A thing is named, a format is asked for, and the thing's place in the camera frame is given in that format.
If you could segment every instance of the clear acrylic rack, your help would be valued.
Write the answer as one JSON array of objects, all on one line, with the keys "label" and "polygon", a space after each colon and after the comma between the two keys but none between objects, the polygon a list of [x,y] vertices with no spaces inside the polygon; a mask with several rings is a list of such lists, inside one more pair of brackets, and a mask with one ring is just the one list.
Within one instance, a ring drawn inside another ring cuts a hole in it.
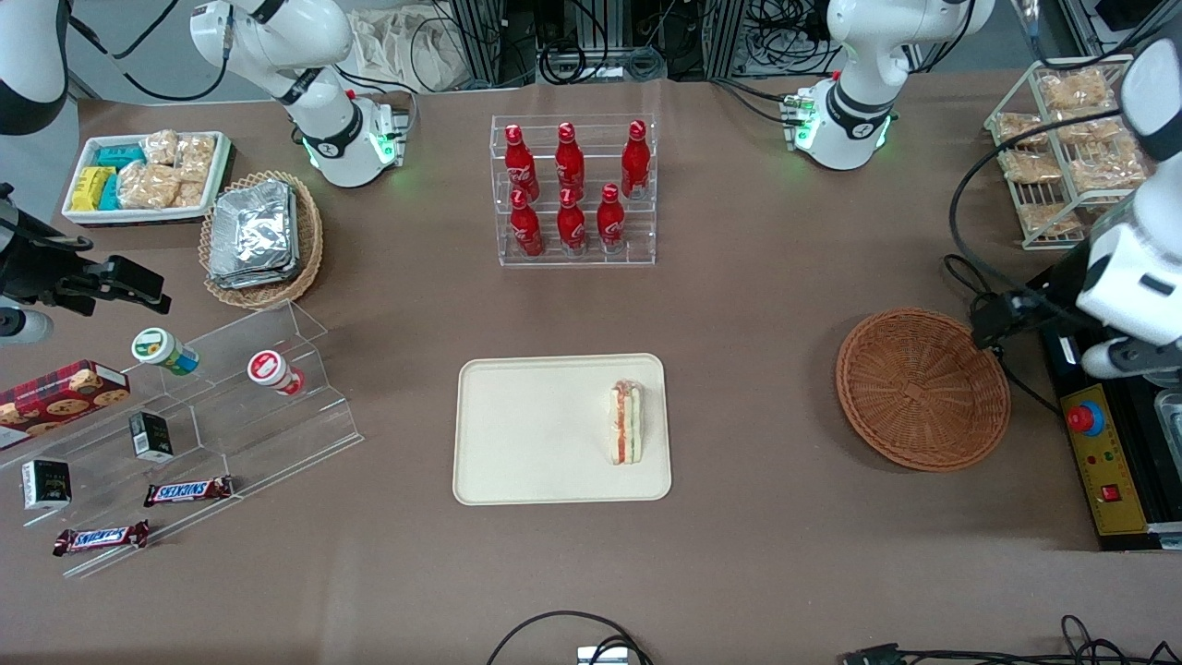
[{"label": "clear acrylic rack", "polygon": [[[131,399],[12,449],[19,457],[0,462],[0,487],[19,485],[20,468],[30,459],[64,461],[70,465],[70,506],[26,511],[25,527],[44,534],[45,555],[64,529],[126,527],[141,520],[149,521],[151,548],[364,439],[312,344],[325,334],[306,311],[284,301],[188,343],[201,356],[193,374],[175,377],[137,365],[126,371]],[[251,357],[267,348],[304,373],[298,395],[280,396],[246,376]],[[128,420],[139,411],[168,422],[171,461],[154,464],[135,457]],[[227,475],[234,478],[229,498],[143,507],[149,484]],[[66,555],[63,574],[86,576],[136,552],[129,546]]]},{"label": "clear acrylic rack", "polygon": [[[648,125],[649,191],[643,200],[623,200],[624,249],[606,254],[599,245],[595,215],[599,207],[599,193],[608,182],[619,184],[622,175],[621,155],[628,143],[628,125],[641,119]],[[586,215],[587,250],[582,256],[563,253],[558,237],[558,172],[554,169],[554,151],[558,149],[558,125],[569,122],[574,125],[576,138],[583,149],[586,164],[585,195],[579,208]],[[533,203],[546,250],[540,256],[527,256],[513,237],[509,224],[509,184],[505,168],[505,128],[521,126],[525,144],[533,152],[538,169],[541,196]],[[657,260],[657,117],[654,113],[602,113],[602,115],[552,115],[552,116],[493,116],[489,152],[493,175],[493,215],[496,219],[496,253],[504,266],[512,267],[570,267],[570,266],[621,266],[652,265]]]}]

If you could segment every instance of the table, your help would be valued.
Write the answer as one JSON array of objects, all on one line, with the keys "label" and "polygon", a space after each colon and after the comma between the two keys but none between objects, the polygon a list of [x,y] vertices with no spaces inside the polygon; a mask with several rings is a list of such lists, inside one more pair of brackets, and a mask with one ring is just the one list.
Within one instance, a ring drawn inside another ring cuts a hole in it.
[{"label": "table", "polygon": [[[940,269],[954,248],[948,198],[1017,76],[914,77],[886,145],[852,172],[787,152],[771,123],[706,84],[430,96],[407,165],[361,189],[317,176],[278,104],[84,103],[84,137],[220,129],[240,149],[235,175],[281,169],[310,185],[326,254],[301,304],[330,328],[329,376],[366,442],[80,582],[58,578],[51,543],[5,502],[0,659],[482,663],[518,621],[556,608],[605,614],[681,665],[831,663],[884,641],[1045,652],[1066,612],[1132,652],[1177,640],[1182,558],[1095,552],[1061,425],[1025,396],[998,450],[953,475],[888,463],[834,397],[837,348],[866,314],[963,318],[969,293]],[[660,112],[657,265],[499,267],[489,116],[629,109]],[[1025,278],[1052,260],[1017,248],[995,169],[961,208],[969,240],[1004,268]],[[87,235],[162,272],[173,313],[61,313],[52,341],[0,353],[2,384],[79,357],[130,365],[128,340],[162,320],[189,339],[241,315],[204,292],[195,226]],[[667,369],[668,497],[453,498],[465,363],[624,352]],[[1033,341],[1008,359],[1050,393]],[[571,663],[605,634],[553,620],[501,658]]]}]

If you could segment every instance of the wicker basket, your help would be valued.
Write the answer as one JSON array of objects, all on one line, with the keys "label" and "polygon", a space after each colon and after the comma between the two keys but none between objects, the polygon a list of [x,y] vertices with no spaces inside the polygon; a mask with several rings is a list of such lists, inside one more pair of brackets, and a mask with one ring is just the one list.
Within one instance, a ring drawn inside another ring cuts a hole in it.
[{"label": "wicker basket", "polygon": [[855,431],[890,461],[957,471],[998,446],[1009,386],[959,321],[918,307],[859,322],[837,358],[837,395]]},{"label": "wicker basket", "polygon": [[[206,278],[206,289],[219,300],[247,308],[265,308],[280,300],[294,300],[307,291],[320,269],[320,257],[324,255],[324,227],[320,223],[320,210],[312,200],[312,194],[298,177],[287,172],[266,170],[253,172],[241,180],[235,180],[226,189],[243,189],[268,178],[282,180],[296,189],[296,222],[299,224],[299,255],[304,262],[303,269],[291,281],[262,283],[247,288],[222,288]],[[201,222],[201,243],[197,246],[197,259],[201,267],[209,270],[209,234],[213,226],[214,210],[206,211]]]}]

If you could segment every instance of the foil-wrapped food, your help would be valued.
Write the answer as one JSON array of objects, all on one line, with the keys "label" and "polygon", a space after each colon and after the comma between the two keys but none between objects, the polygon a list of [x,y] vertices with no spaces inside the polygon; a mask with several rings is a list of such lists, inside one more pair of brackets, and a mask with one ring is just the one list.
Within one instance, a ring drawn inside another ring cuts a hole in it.
[{"label": "foil-wrapped food", "polygon": [[217,197],[209,234],[209,279],[222,288],[288,281],[300,270],[296,191],[280,180]]}]

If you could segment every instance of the red bottle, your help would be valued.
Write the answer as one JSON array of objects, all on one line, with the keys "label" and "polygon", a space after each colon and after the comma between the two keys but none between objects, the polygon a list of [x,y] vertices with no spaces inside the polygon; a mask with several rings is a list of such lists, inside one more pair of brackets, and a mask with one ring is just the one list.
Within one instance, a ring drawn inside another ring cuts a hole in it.
[{"label": "red bottle", "polygon": [[558,151],[554,152],[554,164],[558,167],[558,187],[574,193],[574,200],[583,200],[583,150],[574,142],[574,125],[564,122],[558,125]]},{"label": "red bottle", "polygon": [[521,138],[521,128],[511,124],[505,128],[505,168],[509,171],[509,182],[514,189],[520,189],[530,196],[528,202],[538,200],[541,188],[538,185],[538,170],[533,165],[533,154]]},{"label": "red bottle", "polygon": [[618,254],[624,248],[624,206],[619,202],[619,188],[611,182],[603,185],[603,200],[595,217],[603,252]]},{"label": "red bottle", "polygon": [[580,256],[587,249],[586,233],[583,228],[583,210],[573,189],[558,193],[563,207],[558,208],[558,235],[563,239],[563,253],[567,256]]},{"label": "red bottle", "polygon": [[648,128],[644,120],[632,120],[628,128],[628,145],[624,146],[624,156],[621,159],[624,167],[624,176],[621,178],[621,189],[624,190],[625,198],[645,198],[649,195],[649,142],[644,139]]},{"label": "red bottle", "polygon": [[526,256],[539,256],[546,250],[546,242],[541,236],[541,226],[538,223],[538,213],[530,207],[526,193],[514,189],[509,194],[513,203],[513,213],[509,215],[509,223],[513,226],[513,236]]}]

